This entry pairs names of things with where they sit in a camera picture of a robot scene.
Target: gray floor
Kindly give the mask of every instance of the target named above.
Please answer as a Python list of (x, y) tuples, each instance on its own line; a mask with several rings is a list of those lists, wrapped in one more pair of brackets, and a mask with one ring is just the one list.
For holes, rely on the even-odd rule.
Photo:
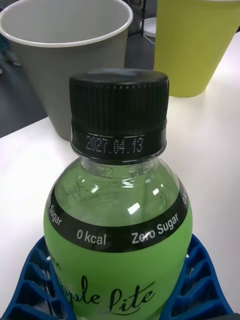
[[(154, 45), (139, 34), (128, 39), (127, 68), (152, 69)], [(23, 70), (0, 60), (0, 137), (45, 118), (47, 115), (29, 85)]]

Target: plastic bottle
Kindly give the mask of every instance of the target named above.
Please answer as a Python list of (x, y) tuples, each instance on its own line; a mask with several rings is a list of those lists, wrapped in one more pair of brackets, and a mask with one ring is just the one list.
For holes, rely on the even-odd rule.
[(50, 192), (44, 234), (78, 319), (157, 319), (177, 283), (192, 210), (158, 158), (168, 98), (160, 72), (103, 69), (70, 79), (79, 158)]

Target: bottle neck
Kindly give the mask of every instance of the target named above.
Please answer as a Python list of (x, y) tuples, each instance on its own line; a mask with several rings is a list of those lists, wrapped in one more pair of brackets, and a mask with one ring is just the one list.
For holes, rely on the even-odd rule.
[(108, 179), (122, 179), (141, 176), (159, 165), (159, 161), (156, 156), (143, 162), (127, 165), (108, 165), (92, 161), (88, 158), (80, 159), (82, 166), (87, 172), (92, 175)]

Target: gray plastic cup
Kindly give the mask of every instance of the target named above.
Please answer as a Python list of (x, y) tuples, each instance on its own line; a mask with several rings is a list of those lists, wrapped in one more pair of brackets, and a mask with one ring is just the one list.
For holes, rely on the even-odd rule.
[(123, 67), (132, 20), (122, 0), (21, 0), (1, 12), (0, 32), (63, 139), (71, 139), (70, 76)]

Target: black label band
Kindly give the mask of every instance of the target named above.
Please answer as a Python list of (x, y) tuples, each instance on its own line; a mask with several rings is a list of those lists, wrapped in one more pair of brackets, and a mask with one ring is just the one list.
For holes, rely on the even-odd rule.
[(159, 216), (135, 225), (99, 226), (82, 222), (58, 204), (55, 189), (48, 199), (48, 218), (66, 240), (93, 251), (122, 253), (153, 246), (171, 236), (184, 222), (189, 197), (179, 180), (179, 194), (170, 208)]

